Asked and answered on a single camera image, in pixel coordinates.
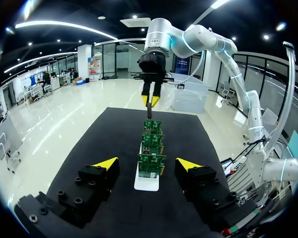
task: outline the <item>poster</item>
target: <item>poster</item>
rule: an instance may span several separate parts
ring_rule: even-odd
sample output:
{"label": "poster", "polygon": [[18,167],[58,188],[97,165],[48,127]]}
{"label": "poster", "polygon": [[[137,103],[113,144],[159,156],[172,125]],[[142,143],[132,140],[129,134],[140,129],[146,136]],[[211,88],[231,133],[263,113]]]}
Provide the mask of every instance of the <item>poster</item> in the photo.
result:
{"label": "poster", "polygon": [[189,62],[190,62],[190,57],[183,59],[176,56],[175,73],[181,73],[181,74],[187,75],[189,73]]}

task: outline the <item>electronic component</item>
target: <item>electronic component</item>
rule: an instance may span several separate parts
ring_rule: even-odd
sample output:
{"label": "electronic component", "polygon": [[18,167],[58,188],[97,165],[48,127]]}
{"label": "electronic component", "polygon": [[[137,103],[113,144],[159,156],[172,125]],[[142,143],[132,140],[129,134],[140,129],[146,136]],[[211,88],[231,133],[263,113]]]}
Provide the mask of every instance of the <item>electronic component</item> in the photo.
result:
{"label": "electronic component", "polygon": [[161,140],[164,135],[161,126],[162,121],[145,121],[144,133],[142,134],[142,154],[138,155],[139,177],[156,178],[163,173],[163,160],[166,156],[162,155],[163,144]]}

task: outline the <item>person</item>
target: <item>person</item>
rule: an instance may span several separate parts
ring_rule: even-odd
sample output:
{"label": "person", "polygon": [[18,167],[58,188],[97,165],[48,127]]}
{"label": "person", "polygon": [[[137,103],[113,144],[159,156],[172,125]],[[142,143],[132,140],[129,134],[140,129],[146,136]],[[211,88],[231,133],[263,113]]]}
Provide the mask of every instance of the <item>person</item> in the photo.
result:
{"label": "person", "polygon": [[78,73],[75,70],[75,68],[72,68],[72,76],[73,76],[73,78],[77,78],[78,77]]}
{"label": "person", "polygon": [[48,84],[51,85],[51,76],[48,72],[44,71],[44,73],[43,73],[43,85],[42,85],[43,93],[46,93],[45,90],[44,90],[44,86],[48,85]]}

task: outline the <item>air vent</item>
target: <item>air vent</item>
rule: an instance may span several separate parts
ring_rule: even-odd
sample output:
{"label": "air vent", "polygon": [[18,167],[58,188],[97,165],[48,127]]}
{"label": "air vent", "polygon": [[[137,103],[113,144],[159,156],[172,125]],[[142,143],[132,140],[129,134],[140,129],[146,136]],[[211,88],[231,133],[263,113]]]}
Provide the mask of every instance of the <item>air vent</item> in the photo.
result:
{"label": "air vent", "polygon": [[149,17],[144,18],[130,18],[120,20],[127,27],[149,27],[151,19]]}

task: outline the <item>yellow triangle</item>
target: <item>yellow triangle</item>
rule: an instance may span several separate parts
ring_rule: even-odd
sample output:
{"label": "yellow triangle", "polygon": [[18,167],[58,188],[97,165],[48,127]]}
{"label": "yellow triangle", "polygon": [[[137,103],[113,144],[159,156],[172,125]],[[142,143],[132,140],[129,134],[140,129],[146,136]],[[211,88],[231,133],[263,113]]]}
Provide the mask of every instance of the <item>yellow triangle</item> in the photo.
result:
{"label": "yellow triangle", "polygon": [[141,95],[141,97],[143,98],[143,102],[144,102],[144,105],[145,107],[147,106],[147,99],[148,99],[148,96],[147,95]]}
{"label": "yellow triangle", "polygon": [[185,170],[188,172],[188,169],[192,169],[193,167],[203,167],[201,165],[197,165],[197,164],[194,164],[190,161],[187,161],[187,160],[183,160],[181,158],[176,158],[181,164],[182,166],[185,168]]}
{"label": "yellow triangle", "polygon": [[105,160],[103,162],[100,162],[96,165],[92,165],[92,166],[100,166],[100,167],[103,167],[103,168],[106,168],[106,170],[108,170],[110,168],[110,166],[115,162],[115,160],[118,160],[118,157],[114,157],[112,159],[109,159],[109,160]]}
{"label": "yellow triangle", "polygon": [[152,97],[152,101],[151,101],[151,107],[152,108],[157,104],[157,102],[159,101],[159,99],[160,99],[160,97],[158,97],[158,96],[153,96]]}

